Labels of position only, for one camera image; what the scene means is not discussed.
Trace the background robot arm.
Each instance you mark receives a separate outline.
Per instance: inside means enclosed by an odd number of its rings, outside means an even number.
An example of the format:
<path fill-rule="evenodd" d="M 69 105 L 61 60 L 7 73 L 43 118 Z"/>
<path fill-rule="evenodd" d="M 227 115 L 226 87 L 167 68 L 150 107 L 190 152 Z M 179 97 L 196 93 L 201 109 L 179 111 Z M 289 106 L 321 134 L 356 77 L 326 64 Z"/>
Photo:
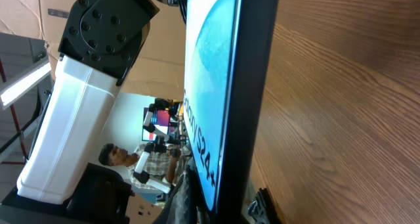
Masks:
<path fill-rule="evenodd" d="M 173 137 L 159 126 L 169 127 L 179 118 L 180 101 L 156 98 L 145 112 L 143 129 L 152 136 L 135 150 L 136 162 L 129 167 L 131 182 L 140 189 L 159 191 L 170 196 L 187 161 L 192 156 L 190 145 L 179 134 Z"/>

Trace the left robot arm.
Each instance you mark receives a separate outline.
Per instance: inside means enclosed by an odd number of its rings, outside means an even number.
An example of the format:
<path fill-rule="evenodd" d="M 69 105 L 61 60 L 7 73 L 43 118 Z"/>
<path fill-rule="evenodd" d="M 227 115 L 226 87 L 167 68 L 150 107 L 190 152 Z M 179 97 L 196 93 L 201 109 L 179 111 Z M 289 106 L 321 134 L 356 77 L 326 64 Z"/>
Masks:
<path fill-rule="evenodd" d="M 155 0 L 77 0 L 58 52 L 55 84 L 2 223 L 129 223 L 136 196 L 119 173 L 89 162 L 158 13 Z M 158 0 L 171 4 L 173 1 Z"/>

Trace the blue Galaxy S24 smartphone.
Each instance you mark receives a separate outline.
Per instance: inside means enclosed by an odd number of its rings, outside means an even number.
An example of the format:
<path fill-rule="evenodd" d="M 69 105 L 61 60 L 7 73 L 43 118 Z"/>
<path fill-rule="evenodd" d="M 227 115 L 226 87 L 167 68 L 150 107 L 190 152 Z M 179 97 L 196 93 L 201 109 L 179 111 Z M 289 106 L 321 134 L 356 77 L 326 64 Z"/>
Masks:
<path fill-rule="evenodd" d="M 278 0 L 188 0 L 185 124 L 212 223 L 240 220 Z"/>

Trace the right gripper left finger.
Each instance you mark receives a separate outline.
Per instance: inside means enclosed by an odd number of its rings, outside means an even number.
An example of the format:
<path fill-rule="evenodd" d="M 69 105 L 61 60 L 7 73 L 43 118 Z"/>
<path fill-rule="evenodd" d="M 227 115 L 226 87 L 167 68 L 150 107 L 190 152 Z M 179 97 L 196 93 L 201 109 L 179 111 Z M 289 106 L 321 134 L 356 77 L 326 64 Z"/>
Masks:
<path fill-rule="evenodd" d="M 190 166 L 187 166 L 164 209 L 152 223 L 196 224 L 199 199 L 197 174 L 190 169 Z"/>

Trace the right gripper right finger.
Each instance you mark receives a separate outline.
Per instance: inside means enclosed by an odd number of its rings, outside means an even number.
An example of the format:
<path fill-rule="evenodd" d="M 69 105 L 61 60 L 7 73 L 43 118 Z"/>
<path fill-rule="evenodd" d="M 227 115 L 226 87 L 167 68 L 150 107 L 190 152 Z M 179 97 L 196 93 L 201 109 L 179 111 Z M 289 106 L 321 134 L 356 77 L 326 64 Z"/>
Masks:
<path fill-rule="evenodd" d="M 282 224 L 267 188 L 259 189 L 254 201 L 250 203 L 247 214 L 256 224 Z"/>

